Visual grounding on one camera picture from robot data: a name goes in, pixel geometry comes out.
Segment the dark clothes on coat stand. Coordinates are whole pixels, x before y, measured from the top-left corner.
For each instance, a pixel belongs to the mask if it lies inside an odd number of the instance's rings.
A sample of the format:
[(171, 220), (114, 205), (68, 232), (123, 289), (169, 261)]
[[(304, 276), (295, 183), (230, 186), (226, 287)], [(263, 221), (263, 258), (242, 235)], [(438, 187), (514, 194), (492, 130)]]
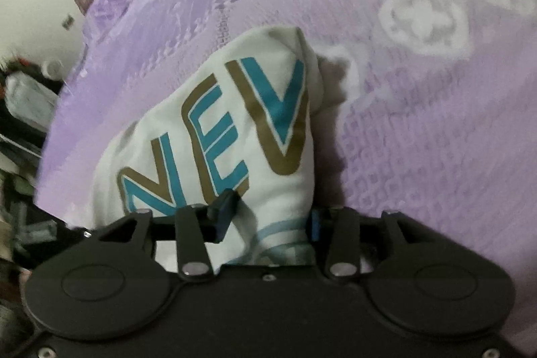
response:
[(1, 62), (1, 84), (5, 85), (7, 77), (13, 73), (24, 73), (56, 94), (61, 91), (64, 84), (62, 81), (46, 78), (46, 76), (42, 74), (38, 64), (32, 63), (22, 57), (15, 56)]

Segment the purple patterned bed sheet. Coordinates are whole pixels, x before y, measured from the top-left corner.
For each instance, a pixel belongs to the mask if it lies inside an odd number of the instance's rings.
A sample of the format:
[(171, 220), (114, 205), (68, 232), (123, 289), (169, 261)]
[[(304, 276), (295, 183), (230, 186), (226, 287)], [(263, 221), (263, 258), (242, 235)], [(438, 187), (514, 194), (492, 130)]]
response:
[(400, 211), (500, 265), (516, 288), (503, 336), (534, 354), (536, 0), (94, 0), (37, 206), (68, 222), (120, 132), (211, 54), (273, 26), (353, 60), (345, 98), (310, 120), (312, 204)]

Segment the wall power socket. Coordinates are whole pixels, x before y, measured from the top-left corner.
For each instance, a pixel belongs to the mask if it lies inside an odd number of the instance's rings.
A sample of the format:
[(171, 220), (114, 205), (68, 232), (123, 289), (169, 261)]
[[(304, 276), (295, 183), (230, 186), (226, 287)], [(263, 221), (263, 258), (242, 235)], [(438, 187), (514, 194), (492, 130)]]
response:
[(65, 29), (65, 30), (69, 30), (73, 24), (74, 24), (75, 20), (74, 20), (74, 17), (72, 17), (70, 14), (64, 19), (64, 21), (62, 22), (62, 27)]

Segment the light blue covered garment rack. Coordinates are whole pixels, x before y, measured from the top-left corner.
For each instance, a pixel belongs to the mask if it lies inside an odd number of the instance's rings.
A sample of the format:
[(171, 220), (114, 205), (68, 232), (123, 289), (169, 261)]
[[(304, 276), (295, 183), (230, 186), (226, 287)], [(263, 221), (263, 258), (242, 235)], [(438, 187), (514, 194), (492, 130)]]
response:
[(33, 77), (16, 72), (5, 81), (5, 106), (11, 116), (46, 133), (53, 122), (58, 95)]

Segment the white Nevada long-sleeve shirt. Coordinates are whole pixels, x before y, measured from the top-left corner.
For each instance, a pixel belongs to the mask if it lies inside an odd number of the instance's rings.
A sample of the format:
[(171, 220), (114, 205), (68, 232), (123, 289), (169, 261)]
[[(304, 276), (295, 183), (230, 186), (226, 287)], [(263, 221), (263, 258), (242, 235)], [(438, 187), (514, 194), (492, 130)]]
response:
[(173, 215), (230, 189), (239, 210), (207, 246), (214, 267), (313, 263), (310, 120), (345, 98), (352, 65), (345, 46), (310, 43), (296, 27), (245, 32), (108, 144), (68, 222), (97, 228), (144, 208)]

